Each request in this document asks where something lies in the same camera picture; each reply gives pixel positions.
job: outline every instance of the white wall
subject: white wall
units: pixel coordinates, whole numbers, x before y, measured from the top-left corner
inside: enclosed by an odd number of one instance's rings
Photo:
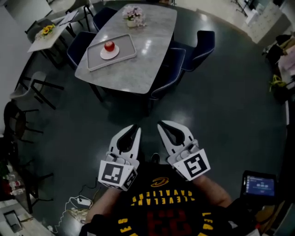
[[[8,0],[6,5],[8,12],[23,31],[27,30],[36,20],[44,18],[51,11],[46,0]]]
[[[289,19],[293,29],[295,30],[295,0],[285,0],[280,9]]]
[[[0,134],[2,134],[3,111],[31,56],[31,53],[27,53],[31,43],[3,6],[0,6],[0,32]]]

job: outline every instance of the plate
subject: plate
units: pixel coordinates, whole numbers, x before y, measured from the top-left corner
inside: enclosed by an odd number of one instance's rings
[[[120,52],[120,48],[115,45],[115,49],[112,52],[108,52],[105,47],[102,48],[100,52],[100,57],[103,58],[104,60],[109,60],[117,56]]]

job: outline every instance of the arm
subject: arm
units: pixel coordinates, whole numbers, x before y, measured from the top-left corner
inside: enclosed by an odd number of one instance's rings
[[[120,190],[109,188],[88,211],[86,223],[90,223],[96,214],[109,216],[120,197],[120,193]]]
[[[228,207],[232,203],[229,194],[208,177],[201,175],[192,182],[202,193],[205,194],[210,204],[220,207]]]

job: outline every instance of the yellow flowers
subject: yellow flowers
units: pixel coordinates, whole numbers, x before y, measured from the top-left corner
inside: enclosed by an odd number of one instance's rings
[[[54,27],[55,27],[54,24],[48,25],[48,26],[44,27],[43,30],[42,30],[41,35],[42,36],[46,36],[46,35],[50,34],[52,32],[52,30],[53,30]]]

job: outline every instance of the screen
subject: screen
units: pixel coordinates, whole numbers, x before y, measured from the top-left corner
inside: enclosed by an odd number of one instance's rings
[[[264,196],[275,195],[275,183],[273,179],[247,176],[246,193]]]

